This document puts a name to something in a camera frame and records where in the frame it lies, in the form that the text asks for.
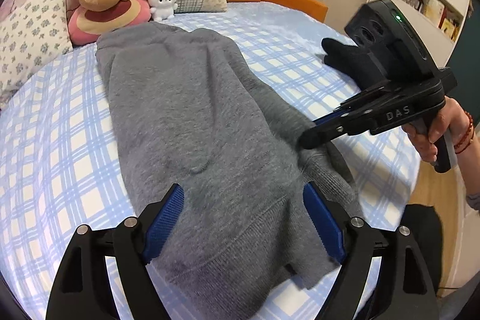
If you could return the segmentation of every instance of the dark green curtain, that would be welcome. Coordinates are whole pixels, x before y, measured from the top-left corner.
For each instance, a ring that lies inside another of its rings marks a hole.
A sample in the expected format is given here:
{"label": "dark green curtain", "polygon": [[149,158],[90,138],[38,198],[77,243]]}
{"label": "dark green curtain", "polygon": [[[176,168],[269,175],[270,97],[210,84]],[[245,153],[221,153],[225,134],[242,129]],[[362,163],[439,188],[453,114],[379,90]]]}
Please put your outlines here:
{"label": "dark green curtain", "polygon": [[480,0],[472,0],[474,12],[465,21],[447,66],[458,86],[449,93],[470,112],[475,125],[480,122]]}

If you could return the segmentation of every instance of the floral pillow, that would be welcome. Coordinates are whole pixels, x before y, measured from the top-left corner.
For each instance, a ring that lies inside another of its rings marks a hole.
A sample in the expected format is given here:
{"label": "floral pillow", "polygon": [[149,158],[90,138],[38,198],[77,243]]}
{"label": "floral pillow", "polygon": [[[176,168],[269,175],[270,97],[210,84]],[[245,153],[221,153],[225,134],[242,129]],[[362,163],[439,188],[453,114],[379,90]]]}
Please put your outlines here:
{"label": "floral pillow", "polygon": [[65,0],[28,0],[0,22],[0,109],[41,67],[71,50]]}

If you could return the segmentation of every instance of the hand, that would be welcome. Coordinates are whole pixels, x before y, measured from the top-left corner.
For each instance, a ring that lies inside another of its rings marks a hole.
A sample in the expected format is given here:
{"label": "hand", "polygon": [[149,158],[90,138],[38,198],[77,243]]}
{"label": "hand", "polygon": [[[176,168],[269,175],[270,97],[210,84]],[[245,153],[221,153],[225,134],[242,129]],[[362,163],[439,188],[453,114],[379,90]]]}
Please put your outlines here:
{"label": "hand", "polygon": [[455,145],[462,139],[470,125],[470,120],[460,104],[449,97],[445,97],[445,100],[445,106],[432,121],[428,135],[418,134],[411,124],[402,126],[422,160],[428,163],[437,160],[438,150],[434,143],[443,136],[447,129],[450,129],[452,141]]}

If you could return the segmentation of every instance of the light blue blanket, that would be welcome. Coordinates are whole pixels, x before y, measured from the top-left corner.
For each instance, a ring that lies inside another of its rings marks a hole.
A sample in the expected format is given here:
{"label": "light blue blanket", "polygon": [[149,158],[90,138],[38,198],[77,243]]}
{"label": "light blue blanket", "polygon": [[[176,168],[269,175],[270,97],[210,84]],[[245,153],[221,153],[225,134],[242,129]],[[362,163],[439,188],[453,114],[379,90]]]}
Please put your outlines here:
{"label": "light blue blanket", "polygon": [[[274,4],[229,4],[227,13],[183,14],[188,31],[211,28],[234,39],[253,72],[311,119],[358,92],[350,78],[322,64],[321,40],[352,41],[303,13]],[[361,193],[367,221],[395,229],[415,185],[419,158],[403,132],[334,141]],[[27,313],[45,318],[48,297],[74,229],[116,226],[133,209],[123,185],[95,44],[46,65],[0,115],[0,270]],[[115,262],[107,260],[122,319],[131,319]],[[366,293],[374,286],[374,262]],[[150,274],[172,319],[200,319],[180,292]],[[314,289],[287,281],[255,319],[310,319],[335,279]]]}

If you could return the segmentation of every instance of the metal screw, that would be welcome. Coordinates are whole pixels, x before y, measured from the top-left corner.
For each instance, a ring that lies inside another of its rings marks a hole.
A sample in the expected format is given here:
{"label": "metal screw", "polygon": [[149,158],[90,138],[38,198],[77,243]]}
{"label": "metal screw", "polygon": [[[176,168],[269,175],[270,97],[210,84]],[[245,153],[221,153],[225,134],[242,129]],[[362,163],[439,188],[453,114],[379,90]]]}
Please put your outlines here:
{"label": "metal screw", "polygon": [[408,229],[406,226],[401,226],[398,230],[404,236],[408,236],[410,234],[410,229]]}
{"label": "metal screw", "polygon": [[362,228],[362,227],[363,227],[363,220],[362,220],[360,217],[353,217],[353,218],[350,220],[350,223],[351,223],[353,226],[356,226],[357,228]]}
{"label": "metal screw", "polygon": [[129,217],[128,219],[125,220],[124,224],[125,226],[132,228],[137,225],[137,219],[135,217]]}
{"label": "metal screw", "polygon": [[79,226],[79,227],[77,228],[77,233],[78,233],[79,235],[84,235],[84,234],[86,234],[87,232],[88,232],[88,226]]}

